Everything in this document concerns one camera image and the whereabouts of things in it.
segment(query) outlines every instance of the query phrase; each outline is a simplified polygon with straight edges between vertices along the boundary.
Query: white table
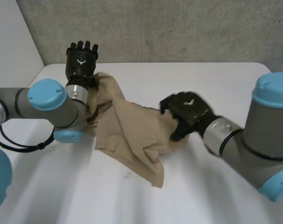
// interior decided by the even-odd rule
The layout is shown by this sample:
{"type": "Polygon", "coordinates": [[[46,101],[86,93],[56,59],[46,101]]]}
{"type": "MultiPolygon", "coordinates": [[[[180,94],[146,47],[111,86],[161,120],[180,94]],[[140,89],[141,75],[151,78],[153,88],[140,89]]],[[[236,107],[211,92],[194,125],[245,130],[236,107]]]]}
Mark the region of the white table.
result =
{"type": "MultiPolygon", "coordinates": [[[[64,64],[46,66],[44,78],[66,84],[64,64]]],[[[179,91],[196,91],[214,108],[244,126],[257,78],[269,70],[258,63],[106,63],[126,99],[158,107],[179,91]]],[[[13,140],[36,144],[52,127],[44,120],[11,120],[13,140]]],[[[192,134],[186,148],[165,155],[162,189],[93,149],[54,142],[29,153],[6,153],[14,169],[0,224],[270,224],[283,223],[283,203],[271,203],[221,159],[208,154],[192,134]]]]}

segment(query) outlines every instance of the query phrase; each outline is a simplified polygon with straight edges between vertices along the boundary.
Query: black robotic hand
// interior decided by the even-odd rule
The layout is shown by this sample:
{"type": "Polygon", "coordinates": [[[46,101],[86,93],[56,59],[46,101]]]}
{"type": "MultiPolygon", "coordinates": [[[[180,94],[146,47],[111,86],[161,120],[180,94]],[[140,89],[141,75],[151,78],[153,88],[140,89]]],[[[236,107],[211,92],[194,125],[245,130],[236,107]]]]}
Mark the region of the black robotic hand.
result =
{"type": "Polygon", "coordinates": [[[79,41],[77,45],[71,43],[71,46],[67,49],[66,76],[69,81],[74,77],[81,77],[84,82],[91,86],[95,82],[93,74],[98,59],[98,45],[94,44],[90,49],[89,41],[85,42],[84,48],[83,44],[82,41],[79,41]]]}
{"type": "Polygon", "coordinates": [[[170,136],[172,141],[180,141],[192,132],[199,132],[202,136],[207,124],[215,119],[209,105],[194,92],[180,92],[172,94],[160,102],[160,112],[169,110],[178,126],[170,136]]]}

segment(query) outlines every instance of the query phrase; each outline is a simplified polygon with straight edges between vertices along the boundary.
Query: white wall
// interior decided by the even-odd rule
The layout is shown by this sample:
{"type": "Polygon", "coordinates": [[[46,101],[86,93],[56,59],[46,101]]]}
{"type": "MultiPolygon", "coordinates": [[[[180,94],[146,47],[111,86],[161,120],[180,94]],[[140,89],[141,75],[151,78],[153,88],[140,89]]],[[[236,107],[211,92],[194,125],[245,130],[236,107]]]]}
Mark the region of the white wall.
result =
{"type": "Polygon", "coordinates": [[[26,87],[44,67],[15,0],[0,0],[0,87],[26,87]]]}

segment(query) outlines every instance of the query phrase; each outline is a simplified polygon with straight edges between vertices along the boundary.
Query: cloth fold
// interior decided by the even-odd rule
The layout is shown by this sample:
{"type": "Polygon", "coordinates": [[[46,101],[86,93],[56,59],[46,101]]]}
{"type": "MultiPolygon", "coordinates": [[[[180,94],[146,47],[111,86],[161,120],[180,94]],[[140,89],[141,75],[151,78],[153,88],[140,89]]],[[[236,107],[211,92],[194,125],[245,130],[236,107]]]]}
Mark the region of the cloth fold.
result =
{"type": "Polygon", "coordinates": [[[169,112],[146,108],[125,100],[115,79],[103,72],[96,75],[99,90],[89,89],[90,127],[96,129],[96,149],[161,188],[164,169],[158,157],[171,153],[184,142],[170,142],[177,126],[169,112]]]}

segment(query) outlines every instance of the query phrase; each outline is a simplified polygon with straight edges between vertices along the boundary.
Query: gray concrete wall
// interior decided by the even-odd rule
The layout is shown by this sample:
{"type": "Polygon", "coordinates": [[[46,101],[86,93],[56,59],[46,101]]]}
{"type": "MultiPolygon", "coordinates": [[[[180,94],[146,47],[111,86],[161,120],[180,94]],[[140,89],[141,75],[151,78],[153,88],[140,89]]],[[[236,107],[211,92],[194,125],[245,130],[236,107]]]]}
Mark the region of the gray concrete wall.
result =
{"type": "Polygon", "coordinates": [[[283,70],[283,0],[17,0],[45,63],[71,42],[99,62],[260,62],[283,70]]]}

